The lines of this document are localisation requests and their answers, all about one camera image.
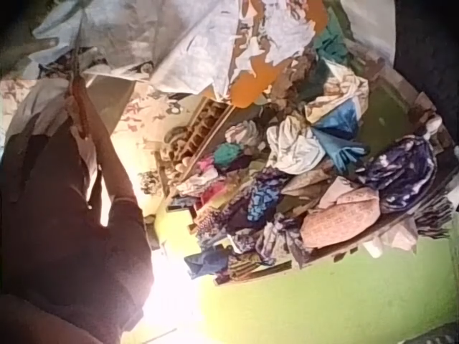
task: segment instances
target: white cloth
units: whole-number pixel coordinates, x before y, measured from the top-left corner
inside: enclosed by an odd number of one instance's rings
[[[216,178],[218,178],[218,171],[215,167],[211,167],[208,168],[203,174],[194,174],[183,183],[177,185],[177,190],[180,192],[180,194],[189,194]]]
[[[306,104],[306,119],[310,123],[315,123],[334,108],[352,99],[356,108],[357,120],[360,120],[368,109],[368,80],[357,77],[346,66],[328,60],[325,62],[333,76],[329,77],[323,86],[324,95]]]
[[[271,147],[268,165],[298,175],[316,167],[325,156],[320,143],[308,128],[302,133],[300,121],[288,116],[278,127],[268,128]]]
[[[69,82],[65,79],[43,79],[30,89],[29,94],[20,104],[6,131],[6,142],[13,135],[23,131],[29,120],[40,113],[32,131],[32,135],[52,136],[57,129],[68,119],[65,109],[65,93]],[[77,143],[81,158],[85,161],[90,176],[95,172],[95,146],[88,138],[83,140],[76,130],[71,128],[72,135]]]
[[[262,51],[257,43],[261,34],[272,42],[266,62],[274,65],[301,53],[314,36],[314,22],[306,19],[304,10],[287,8],[285,0],[263,1],[267,8],[260,32],[246,37],[250,47],[237,60],[239,69],[232,79],[252,69],[251,56]],[[198,94],[211,85],[217,99],[228,93],[238,26],[244,22],[252,33],[257,14],[252,6],[251,15],[244,18],[240,0],[199,0],[196,6],[189,0],[61,1],[33,32],[36,38],[59,38],[56,47],[29,56],[36,71],[37,62],[46,65],[70,51],[82,2],[86,17],[81,46],[96,47],[95,55],[108,62],[86,72],[148,82],[163,92]],[[147,62],[149,68],[138,68]]]
[[[238,145],[256,146],[260,141],[257,125],[253,120],[245,120],[233,125],[224,136],[228,143]]]

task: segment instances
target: printed cloth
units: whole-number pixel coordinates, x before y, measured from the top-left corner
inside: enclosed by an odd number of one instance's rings
[[[351,100],[355,105],[356,119],[368,108],[369,86],[368,80],[357,77],[351,69],[338,63],[325,60],[331,72],[331,77],[323,86],[323,96],[317,97],[305,106],[308,122],[315,124],[334,108]]]
[[[454,206],[443,193],[437,195],[425,209],[415,212],[417,232],[424,237],[441,239],[449,237],[445,226],[453,218]]]
[[[288,116],[278,127],[266,131],[271,154],[268,165],[298,175],[316,167],[325,156],[321,144],[308,128],[303,130],[299,119]]]
[[[219,168],[228,167],[241,154],[242,148],[235,143],[223,143],[214,152],[214,165]]]
[[[245,120],[233,125],[224,134],[228,143],[256,146],[260,142],[260,134],[253,120]]]
[[[216,274],[228,267],[228,258],[231,250],[223,247],[212,247],[201,253],[192,254],[184,258],[192,279],[206,274]]]
[[[308,252],[303,247],[300,235],[300,224],[296,219],[289,219],[277,213],[273,222],[263,229],[257,240],[256,249],[266,264],[274,265],[277,260],[290,254],[300,268],[308,260]]]
[[[255,239],[254,232],[256,231],[251,228],[246,228],[237,231],[233,235],[228,235],[236,253],[241,254],[255,251],[255,244],[257,241]]]
[[[432,146],[420,136],[407,135],[357,171],[360,181],[379,190],[383,213],[406,211],[432,184],[437,161]]]
[[[212,246],[226,235],[221,218],[222,215],[218,209],[209,207],[206,214],[199,220],[196,238],[202,249]]]
[[[324,247],[349,240],[379,218],[378,191],[364,187],[339,196],[336,204],[309,214],[301,227],[306,248]]]
[[[258,221],[269,208],[275,208],[287,181],[287,175],[276,168],[267,167],[258,173],[252,185],[247,219]]]

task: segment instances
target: dark blue patterned cloth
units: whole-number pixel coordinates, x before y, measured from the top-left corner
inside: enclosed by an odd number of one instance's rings
[[[247,220],[258,221],[268,209],[276,207],[280,200],[280,190],[288,179],[288,174],[272,167],[259,172],[252,186]]]
[[[425,194],[437,172],[432,146],[420,136],[407,135],[357,171],[360,181],[379,190],[381,211],[406,211]]]

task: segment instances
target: patterned fabric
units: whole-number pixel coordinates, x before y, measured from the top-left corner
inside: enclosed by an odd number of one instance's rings
[[[221,218],[218,209],[209,208],[207,213],[199,220],[196,238],[202,249],[212,246],[213,243],[226,236],[222,228]]]
[[[267,264],[273,265],[277,260],[292,254],[300,267],[306,263],[308,253],[303,248],[300,226],[296,219],[285,218],[277,213],[274,221],[263,229],[257,240],[257,252]]]
[[[406,211],[428,190],[437,172],[432,146],[424,138],[407,135],[372,159],[360,181],[379,190],[383,213]]]
[[[253,233],[253,229],[246,228],[229,236],[236,253],[241,254],[255,250],[256,240]]]
[[[247,219],[258,221],[269,208],[276,207],[280,190],[287,181],[286,174],[276,168],[267,167],[258,173],[250,195]]]
[[[359,188],[339,196],[336,204],[303,221],[304,247],[324,247],[349,240],[362,233],[379,218],[378,191]]]
[[[448,230],[442,227],[451,221],[453,212],[453,204],[445,194],[436,196],[427,208],[415,213],[418,234],[433,239],[449,237]]]

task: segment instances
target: stacked items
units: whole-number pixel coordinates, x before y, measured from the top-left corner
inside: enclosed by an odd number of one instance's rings
[[[186,170],[191,157],[198,151],[227,107],[226,104],[208,100],[189,127],[176,128],[167,135],[165,140],[167,146],[161,150],[161,157],[163,161],[169,161],[173,166],[168,171],[170,180],[176,181]]]

